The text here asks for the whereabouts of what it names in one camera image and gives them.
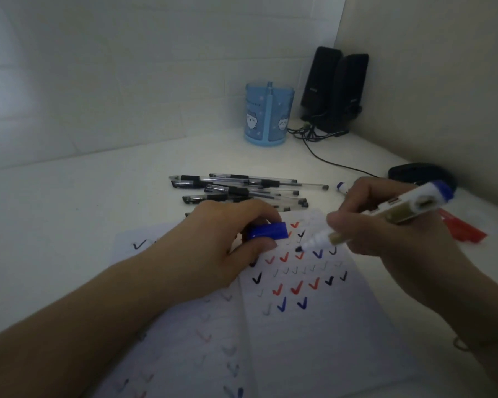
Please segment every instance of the white desk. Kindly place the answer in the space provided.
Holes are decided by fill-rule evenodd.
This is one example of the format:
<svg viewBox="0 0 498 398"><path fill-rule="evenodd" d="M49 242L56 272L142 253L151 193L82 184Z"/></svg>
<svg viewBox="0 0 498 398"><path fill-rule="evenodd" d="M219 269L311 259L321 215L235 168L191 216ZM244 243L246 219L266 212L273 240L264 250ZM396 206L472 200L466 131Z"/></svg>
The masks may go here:
<svg viewBox="0 0 498 398"><path fill-rule="evenodd" d="M405 161L354 135L314 144L321 157L385 176ZM0 330L70 292L109 264L115 235L173 221L191 207L171 174L252 173L335 185L359 173L310 155L301 141L253 146L242 130L173 140L0 171ZM335 210L343 197L303 192L311 207ZM498 208L459 190L449 211L491 234L465 245L473 262L498 281ZM497 396L471 355L452 347L440 318L408 298L378 259L355 257L378 300L430 374L362 397Z"/></svg>

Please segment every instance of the blue pen holder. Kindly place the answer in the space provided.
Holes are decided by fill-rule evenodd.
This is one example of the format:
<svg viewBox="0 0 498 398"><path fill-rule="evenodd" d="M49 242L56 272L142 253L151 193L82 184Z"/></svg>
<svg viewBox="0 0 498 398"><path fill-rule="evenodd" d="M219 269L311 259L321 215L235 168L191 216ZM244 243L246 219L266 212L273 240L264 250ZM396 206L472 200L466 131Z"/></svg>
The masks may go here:
<svg viewBox="0 0 498 398"><path fill-rule="evenodd" d="M295 91L291 86L252 82L245 86L247 114L245 139L255 145L274 146L286 140Z"/></svg>

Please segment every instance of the blue marker cap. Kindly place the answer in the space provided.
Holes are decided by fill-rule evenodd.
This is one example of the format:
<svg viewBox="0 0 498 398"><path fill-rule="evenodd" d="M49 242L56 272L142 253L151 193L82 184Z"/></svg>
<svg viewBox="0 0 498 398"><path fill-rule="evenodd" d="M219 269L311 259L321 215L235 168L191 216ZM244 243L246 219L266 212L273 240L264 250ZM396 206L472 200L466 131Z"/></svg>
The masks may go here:
<svg viewBox="0 0 498 398"><path fill-rule="evenodd" d="M439 193L443 196L446 202L450 201L453 198L452 189L442 180L434 180L432 181L433 185L437 187Z"/></svg>
<svg viewBox="0 0 498 398"><path fill-rule="evenodd" d="M252 227L247 233L247 240L254 239L255 237L270 237L273 240L287 239L288 231L286 230L286 223L270 223L268 225Z"/></svg>

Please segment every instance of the black speaker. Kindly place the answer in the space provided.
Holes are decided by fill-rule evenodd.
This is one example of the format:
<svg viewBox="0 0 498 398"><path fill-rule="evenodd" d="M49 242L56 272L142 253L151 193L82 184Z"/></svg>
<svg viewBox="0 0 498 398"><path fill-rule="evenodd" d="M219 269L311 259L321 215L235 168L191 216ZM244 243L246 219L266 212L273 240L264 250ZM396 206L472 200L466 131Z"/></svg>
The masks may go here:
<svg viewBox="0 0 498 398"><path fill-rule="evenodd" d="M323 114L328 111L332 94L333 78L342 58L341 51L320 46L315 51L310 74L306 81L300 105L310 115Z"/></svg>
<svg viewBox="0 0 498 398"><path fill-rule="evenodd" d="M308 109L303 120L327 133L344 130L345 123L362 112L360 102L368 65L368 54L351 54L340 59L333 75L327 78L328 83L332 84L329 99L320 103L321 106L327 106L327 109L318 113Z"/></svg>

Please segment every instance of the computer mouse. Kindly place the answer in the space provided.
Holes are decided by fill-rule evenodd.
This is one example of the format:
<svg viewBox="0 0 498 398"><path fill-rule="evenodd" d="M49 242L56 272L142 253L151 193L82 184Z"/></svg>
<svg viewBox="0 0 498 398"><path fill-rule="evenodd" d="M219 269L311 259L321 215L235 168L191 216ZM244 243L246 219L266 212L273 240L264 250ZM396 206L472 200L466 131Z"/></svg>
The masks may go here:
<svg viewBox="0 0 498 398"><path fill-rule="evenodd" d="M457 189L455 176L444 167L432 163L408 163L392 167L389 169L388 178L418 186L429 181L442 180L451 188L452 192Z"/></svg>

